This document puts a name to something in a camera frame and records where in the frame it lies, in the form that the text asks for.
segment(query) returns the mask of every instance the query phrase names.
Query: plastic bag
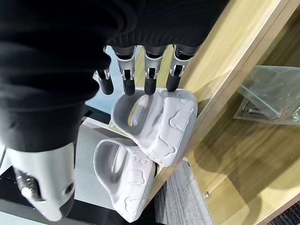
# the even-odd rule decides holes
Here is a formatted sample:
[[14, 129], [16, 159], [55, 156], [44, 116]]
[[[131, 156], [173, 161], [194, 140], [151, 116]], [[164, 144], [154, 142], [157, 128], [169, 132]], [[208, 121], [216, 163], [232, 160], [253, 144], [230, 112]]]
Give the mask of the plastic bag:
[[300, 68], [256, 66], [238, 89], [237, 119], [300, 124]]

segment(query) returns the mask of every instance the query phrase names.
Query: black fingertip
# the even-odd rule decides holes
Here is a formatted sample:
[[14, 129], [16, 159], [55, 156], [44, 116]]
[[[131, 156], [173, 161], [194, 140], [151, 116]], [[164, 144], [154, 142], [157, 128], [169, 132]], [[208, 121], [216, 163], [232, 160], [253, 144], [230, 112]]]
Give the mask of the black fingertip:
[[104, 94], [111, 95], [113, 93], [113, 82], [112, 78], [109, 77], [109, 79], [102, 79], [100, 81], [100, 87]]
[[156, 90], [156, 79], [145, 79], [145, 93], [146, 95], [153, 95]]
[[135, 81], [123, 81], [124, 92], [126, 95], [131, 96], [135, 93]]
[[176, 91], [176, 89], [179, 86], [179, 82], [180, 82], [180, 77], [178, 77], [176, 75], [171, 76], [169, 74], [168, 79], [167, 79], [167, 84], [166, 84], [167, 90], [168, 91]]

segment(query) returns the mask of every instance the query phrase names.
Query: white slipper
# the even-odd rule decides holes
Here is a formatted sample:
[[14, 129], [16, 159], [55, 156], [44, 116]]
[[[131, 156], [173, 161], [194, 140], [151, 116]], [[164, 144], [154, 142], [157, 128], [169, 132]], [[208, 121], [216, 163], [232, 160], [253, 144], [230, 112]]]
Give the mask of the white slipper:
[[184, 152], [197, 110], [197, 100], [190, 91], [168, 92], [157, 88], [154, 95], [148, 96], [138, 88], [134, 95], [124, 94], [115, 102], [111, 116], [115, 126], [134, 140], [150, 159], [162, 166], [170, 166], [176, 164]]
[[137, 220], [151, 191], [155, 163], [130, 139], [103, 139], [96, 147], [94, 169], [113, 208], [128, 222]]

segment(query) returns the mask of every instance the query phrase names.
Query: wooden panel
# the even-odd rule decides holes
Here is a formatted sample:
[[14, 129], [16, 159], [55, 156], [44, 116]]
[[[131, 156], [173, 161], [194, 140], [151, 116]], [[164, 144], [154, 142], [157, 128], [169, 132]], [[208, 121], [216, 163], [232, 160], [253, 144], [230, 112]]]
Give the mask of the wooden panel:
[[[300, 67], [299, 45], [298, 8], [260, 63]], [[300, 128], [234, 120], [241, 100], [232, 97], [188, 157], [217, 225], [265, 224], [300, 200]]]
[[[226, 102], [262, 57], [300, 0], [231, 0], [191, 62], [181, 86], [206, 103], [197, 119], [186, 153], [221, 115]], [[149, 200], [176, 167], [162, 168], [154, 179]]]

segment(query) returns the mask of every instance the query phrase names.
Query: gray carpet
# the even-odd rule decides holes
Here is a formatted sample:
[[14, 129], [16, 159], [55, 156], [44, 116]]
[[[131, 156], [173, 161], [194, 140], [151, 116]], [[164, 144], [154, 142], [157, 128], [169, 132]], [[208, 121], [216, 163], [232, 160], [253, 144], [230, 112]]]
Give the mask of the gray carpet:
[[300, 225], [300, 202], [271, 220], [268, 225]]
[[202, 194], [182, 161], [154, 199], [156, 220], [167, 225], [213, 225]]

